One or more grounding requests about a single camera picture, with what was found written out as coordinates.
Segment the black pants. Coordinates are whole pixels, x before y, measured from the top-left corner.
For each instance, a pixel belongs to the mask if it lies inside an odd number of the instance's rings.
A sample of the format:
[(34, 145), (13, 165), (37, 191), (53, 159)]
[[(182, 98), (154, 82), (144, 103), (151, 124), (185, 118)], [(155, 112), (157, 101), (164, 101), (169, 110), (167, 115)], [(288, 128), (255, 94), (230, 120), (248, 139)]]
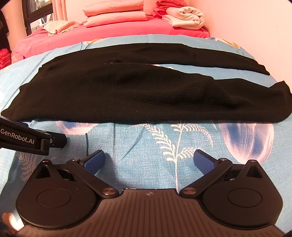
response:
[(221, 119), (279, 123), (291, 114), (285, 82), (265, 87), (214, 79), (169, 64), (267, 74), (255, 60), (177, 43), (133, 43), (82, 50), (42, 65), (2, 115), (81, 123), (146, 123)]

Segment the red folded clothes stack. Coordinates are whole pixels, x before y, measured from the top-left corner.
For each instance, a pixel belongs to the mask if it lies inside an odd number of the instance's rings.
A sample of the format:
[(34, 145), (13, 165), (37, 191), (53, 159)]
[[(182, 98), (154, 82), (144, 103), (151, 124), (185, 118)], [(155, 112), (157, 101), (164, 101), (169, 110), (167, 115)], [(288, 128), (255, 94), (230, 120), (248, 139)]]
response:
[(0, 50), (0, 69), (11, 65), (11, 54), (8, 49), (3, 48)]

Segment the red bed sheet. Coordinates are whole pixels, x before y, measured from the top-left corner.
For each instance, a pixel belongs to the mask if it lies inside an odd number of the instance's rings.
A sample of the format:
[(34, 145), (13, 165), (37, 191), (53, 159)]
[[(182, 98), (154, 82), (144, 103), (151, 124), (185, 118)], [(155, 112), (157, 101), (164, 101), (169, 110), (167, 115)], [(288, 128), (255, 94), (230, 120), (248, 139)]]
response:
[(81, 25), (68, 32), (51, 36), (43, 27), (40, 27), (17, 43), (12, 52), (12, 62), (16, 63), (55, 48), (65, 47), (83, 41), (115, 36), (148, 34), (186, 35), (197, 38), (208, 38), (210, 36), (209, 31), (204, 27), (199, 30), (174, 28), (168, 22), (152, 16), (147, 16), (147, 21), (124, 22), (90, 28)]

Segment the cream cloth on bed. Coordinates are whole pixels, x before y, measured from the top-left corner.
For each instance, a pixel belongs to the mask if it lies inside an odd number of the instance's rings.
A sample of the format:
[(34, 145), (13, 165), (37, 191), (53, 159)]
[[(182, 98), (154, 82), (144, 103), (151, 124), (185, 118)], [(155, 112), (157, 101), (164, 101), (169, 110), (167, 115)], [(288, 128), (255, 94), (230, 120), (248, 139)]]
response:
[(71, 31), (72, 29), (75, 29), (79, 26), (81, 26), (83, 23), (80, 21), (66, 21), (66, 20), (56, 20), (47, 23), (44, 25), (44, 29), (47, 31), (49, 36), (52, 35), (60, 35), (64, 32)]

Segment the pink curtain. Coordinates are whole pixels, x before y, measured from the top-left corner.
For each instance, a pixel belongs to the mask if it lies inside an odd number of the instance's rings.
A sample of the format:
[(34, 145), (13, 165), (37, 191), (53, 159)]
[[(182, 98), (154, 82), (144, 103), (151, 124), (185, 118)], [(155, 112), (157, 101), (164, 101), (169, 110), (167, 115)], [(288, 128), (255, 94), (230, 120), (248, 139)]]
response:
[(65, 0), (52, 0), (53, 19), (68, 20)]

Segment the rolled cream blanket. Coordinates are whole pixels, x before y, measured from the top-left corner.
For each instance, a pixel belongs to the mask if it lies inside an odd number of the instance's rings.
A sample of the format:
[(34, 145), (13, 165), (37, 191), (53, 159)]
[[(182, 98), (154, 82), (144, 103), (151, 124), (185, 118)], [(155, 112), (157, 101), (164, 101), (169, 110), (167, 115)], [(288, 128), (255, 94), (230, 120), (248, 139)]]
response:
[(174, 28), (198, 30), (204, 26), (204, 14), (191, 6), (169, 7), (162, 19)]

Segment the upper pink pillow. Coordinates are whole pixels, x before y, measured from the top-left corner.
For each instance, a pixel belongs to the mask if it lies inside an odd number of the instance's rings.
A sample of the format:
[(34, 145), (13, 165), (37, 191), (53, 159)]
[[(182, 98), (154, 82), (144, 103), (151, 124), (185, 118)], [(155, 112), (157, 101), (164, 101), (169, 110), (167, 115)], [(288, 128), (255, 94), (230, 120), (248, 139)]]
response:
[(99, 1), (85, 6), (85, 16), (91, 17), (105, 13), (143, 10), (143, 1)]

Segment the red crumpled cloth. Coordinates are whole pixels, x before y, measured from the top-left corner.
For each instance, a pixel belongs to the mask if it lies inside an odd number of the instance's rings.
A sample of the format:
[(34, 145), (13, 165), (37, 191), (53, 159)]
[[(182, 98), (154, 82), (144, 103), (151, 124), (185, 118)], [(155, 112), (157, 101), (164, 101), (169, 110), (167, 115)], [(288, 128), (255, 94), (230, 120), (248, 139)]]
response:
[(152, 9), (151, 15), (154, 18), (162, 18), (163, 15), (166, 15), (166, 10), (169, 7), (181, 8), (187, 5), (188, 4), (183, 0), (159, 0)]

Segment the dark window frame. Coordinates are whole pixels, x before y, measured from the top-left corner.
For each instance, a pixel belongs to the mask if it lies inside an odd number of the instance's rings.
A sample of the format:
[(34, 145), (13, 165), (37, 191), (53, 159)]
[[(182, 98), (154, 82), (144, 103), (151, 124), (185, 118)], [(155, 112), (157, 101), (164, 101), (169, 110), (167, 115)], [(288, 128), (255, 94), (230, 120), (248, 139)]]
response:
[(22, 10), (27, 35), (53, 20), (51, 0), (22, 0)]

